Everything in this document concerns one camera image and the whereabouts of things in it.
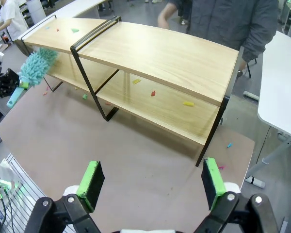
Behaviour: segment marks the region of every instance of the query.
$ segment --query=wooden shelf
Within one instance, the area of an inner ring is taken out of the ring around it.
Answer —
[[[113,67],[82,58],[80,60],[94,91],[116,71]],[[48,75],[89,92],[77,63],[70,54],[60,52],[55,64],[49,70]]]
[[[141,81],[132,84],[135,79]],[[170,87],[118,71],[97,97],[182,138],[205,145],[219,108]],[[193,107],[183,105],[194,103]]]
[[[70,54],[70,46],[102,22],[54,19],[25,43]],[[237,55],[236,50],[195,36],[127,22],[115,24],[79,51],[86,60],[145,77],[217,106]]]

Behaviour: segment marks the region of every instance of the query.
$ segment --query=electrical cord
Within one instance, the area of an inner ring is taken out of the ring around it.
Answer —
[[[3,201],[3,197],[2,197],[2,194],[0,193],[0,200],[2,202],[2,206],[3,206],[3,210],[4,210],[4,217],[3,217],[3,220],[2,220],[2,223],[0,225],[0,232],[4,226],[4,223],[5,223],[5,220],[6,220],[6,208],[5,208],[5,204],[4,204],[4,201]]]
[[[6,189],[4,189],[4,193],[6,194],[6,196],[7,196],[7,198],[8,198],[8,201],[9,201],[9,204],[10,204],[12,230],[13,230],[13,233],[15,233],[15,231],[14,231],[14,224],[13,224],[12,204],[11,204],[11,201],[10,201],[10,198],[9,198],[9,195],[8,195],[8,192],[6,191]]]
[[[261,147],[261,150],[260,150],[260,153],[259,153],[258,159],[257,159],[257,161],[256,161],[256,164],[257,164],[258,161],[259,161],[259,158],[260,158],[260,155],[261,155],[262,149],[263,149],[263,147],[264,147],[264,144],[265,144],[265,141],[266,141],[266,138],[267,138],[267,135],[268,135],[268,132],[270,131],[270,129],[271,129],[271,127],[268,128],[268,131],[267,131],[266,136],[265,136],[265,138],[264,138],[264,142],[263,142],[263,144],[262,144],[262,147]]]

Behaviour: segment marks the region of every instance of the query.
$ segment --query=gray floor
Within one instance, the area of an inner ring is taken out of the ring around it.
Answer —
[[[56,8],[64,6],[70,0],[61,0],[56,3]],[[141,23],[151,26],[157,26],[157,16],[166,2],[161,3],[144,3],[142,0],[113,0],[114,15],[122,16],[123,21]],[[186,27],[178,24],[178,16],[175,14],[170,20],[170,28],[175,31],[185,32]],[[3,70],[8,67],[14,71],[19,71],[21,64],[24,63],[26,57],[21,54],[15,45],[12,45],[5,51],[3,60]],[[245,99],[243,91],[247,90],[253,94],[259,95],[262,71],[262,56],[258,59],[258,63],[250,62],[250,70],[252,78],[249,78],[247,72],[240,77],[235,83],[231,100],[224,114],[223,125],[239,132],[255,141],[256,146],[252,156],[251,164],[272,150],[274,150],[280,141],[277,138],[277,130],[270,128],[262,123],[257,116],[258,105],[256,102]],[[4,142],[0,144],[0,161],[9,153]],[[283,218],[289,217],[287,233],[291,233],[291,148],[286,150],[282,156],[268,165],[266,168],[258,171],[255,177],[266,182],[266,188],[261,190],[253,185],[244,183],[242,193],[249,197],[254,193],[265,193],[268,195],[278,226],[281,226]],[[238,227],[228,225],[225,232],[240,232]]]

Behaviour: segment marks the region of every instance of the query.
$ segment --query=brown table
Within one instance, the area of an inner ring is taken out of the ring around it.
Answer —
[[[197,228],[209,212],[196,144],[125,112],[106,122],[92,98],[70,85],[43,96],[46,88],[43,82],[21,98],[0,136],[47,196],[59,199],[80,183],[89,161],[100,160],[106,180],[92,217],[102,232]],[[253,148],[252,140],[219,127],[206,156],[226,166],[225,181],[241,186]]]

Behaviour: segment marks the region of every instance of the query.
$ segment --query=yellow paper scrap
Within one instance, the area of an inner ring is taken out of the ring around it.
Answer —
[[[192,103],[192,102],[188,102],[188,101],[185,101],[185,102],[183,102],[183,105],[193,107],[193,106],[194,106],[194,103]]]
[[[132,81],[132,84],[137,84],[140,81],[141,81],[140,79],[135,79],[134,81]]]

